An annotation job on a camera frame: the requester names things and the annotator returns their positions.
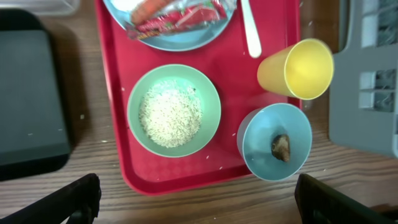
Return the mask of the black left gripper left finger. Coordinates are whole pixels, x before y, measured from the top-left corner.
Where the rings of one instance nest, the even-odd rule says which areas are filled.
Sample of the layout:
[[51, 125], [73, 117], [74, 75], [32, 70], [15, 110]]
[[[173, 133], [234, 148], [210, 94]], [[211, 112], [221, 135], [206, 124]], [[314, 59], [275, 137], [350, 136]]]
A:
[[100, 210], [99, 177], [92, 173], [1, 219], [1, 223], [93, 223]]

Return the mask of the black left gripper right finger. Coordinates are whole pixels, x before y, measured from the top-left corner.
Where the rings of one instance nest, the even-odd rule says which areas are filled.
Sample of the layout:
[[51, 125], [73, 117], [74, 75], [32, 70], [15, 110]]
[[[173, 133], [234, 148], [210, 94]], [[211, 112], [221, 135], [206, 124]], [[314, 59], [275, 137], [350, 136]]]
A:
[[375, 212], [308, 174], [298, 177], [295, 201], [302, 223], [397, 223], [397, 210]]

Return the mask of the brown food scrap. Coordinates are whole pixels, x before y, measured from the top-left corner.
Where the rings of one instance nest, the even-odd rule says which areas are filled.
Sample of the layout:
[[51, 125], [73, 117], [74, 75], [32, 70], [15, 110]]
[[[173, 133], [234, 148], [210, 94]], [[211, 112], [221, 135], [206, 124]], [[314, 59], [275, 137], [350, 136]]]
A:
[[280, 161], [290, 161], [290, 139], [287, 134], [277, 135], [272, 140], [271, 153]]

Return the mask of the light blue bowl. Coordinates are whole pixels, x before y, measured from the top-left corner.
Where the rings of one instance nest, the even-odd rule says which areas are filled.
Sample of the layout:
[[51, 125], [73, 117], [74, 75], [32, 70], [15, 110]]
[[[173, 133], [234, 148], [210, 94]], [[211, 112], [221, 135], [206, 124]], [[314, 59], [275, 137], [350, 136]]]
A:
[[[284, 162], [272, 155], [272, 143], [289, 137], [290, 158]], [[306, 162], [312, 148], [312, 127], [304, 112], [288, 103], [276, 103], [250, 112], [237, 132], [238, 150], [256, 177], [277, 182], [293, 176]]]

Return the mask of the white rice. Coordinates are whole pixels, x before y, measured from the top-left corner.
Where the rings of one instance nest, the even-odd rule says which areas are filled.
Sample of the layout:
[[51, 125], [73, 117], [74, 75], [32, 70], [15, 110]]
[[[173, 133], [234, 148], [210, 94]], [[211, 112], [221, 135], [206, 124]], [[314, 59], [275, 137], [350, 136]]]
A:
[[179, 147], [192, 140], [202, 117], [197, 89], [186, 80], [155, 83], [143, 96], [139, 108], [139, 120], [146, 135], [166, 148]]

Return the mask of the green bowl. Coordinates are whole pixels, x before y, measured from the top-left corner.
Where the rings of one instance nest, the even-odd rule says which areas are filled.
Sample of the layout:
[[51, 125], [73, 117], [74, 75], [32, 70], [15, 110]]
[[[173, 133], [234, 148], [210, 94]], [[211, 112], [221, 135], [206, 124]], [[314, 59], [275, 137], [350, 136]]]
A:
[[[203, 112], [201, 126], [193, 139], [173, 148], [162, 147], [149, 139], [139, 120], [139, 108], [145, 93], [155, 83], [168, 79], [190, 82], [197, 89]], [[201, 71], [186, 65], [163, 65], [147, 72], [132, 89], [127, 104], [127, 120], [131, 133], [147, 151], [162, 157], [185, 157], [203, 149], [214, 137], [220, 119], [221, 101], [214, 84]]]

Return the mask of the yellow plastic cup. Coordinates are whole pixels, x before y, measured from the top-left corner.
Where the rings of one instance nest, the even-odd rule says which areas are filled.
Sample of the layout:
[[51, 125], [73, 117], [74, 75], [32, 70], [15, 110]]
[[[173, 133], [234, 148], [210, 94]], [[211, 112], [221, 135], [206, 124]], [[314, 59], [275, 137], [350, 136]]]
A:
[[319, 39], [304, 39], [265, 58], [257, 81], [267, 91], [313, 100], [329, 88], [334, 69], [329, 46]]

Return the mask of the orange carrot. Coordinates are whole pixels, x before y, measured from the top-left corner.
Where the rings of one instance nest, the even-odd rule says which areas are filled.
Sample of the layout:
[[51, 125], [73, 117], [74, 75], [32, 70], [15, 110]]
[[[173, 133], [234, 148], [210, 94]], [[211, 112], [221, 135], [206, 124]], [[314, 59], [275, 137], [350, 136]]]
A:
[[134, 25], [142, 24], [172, 2], [174, 0], [144, 0], [131, 12], [131, 23]]

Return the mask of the red snack wrapper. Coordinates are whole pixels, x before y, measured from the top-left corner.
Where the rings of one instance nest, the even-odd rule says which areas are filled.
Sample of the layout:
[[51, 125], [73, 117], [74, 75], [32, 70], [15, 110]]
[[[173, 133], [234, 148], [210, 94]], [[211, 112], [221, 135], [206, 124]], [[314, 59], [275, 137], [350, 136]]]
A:
[[138, 40], [203, 29], [227, 18], [226, 2], [217, 0], [174, 1], [139, 25], [132, 24], [130, 16], [126, 30]]

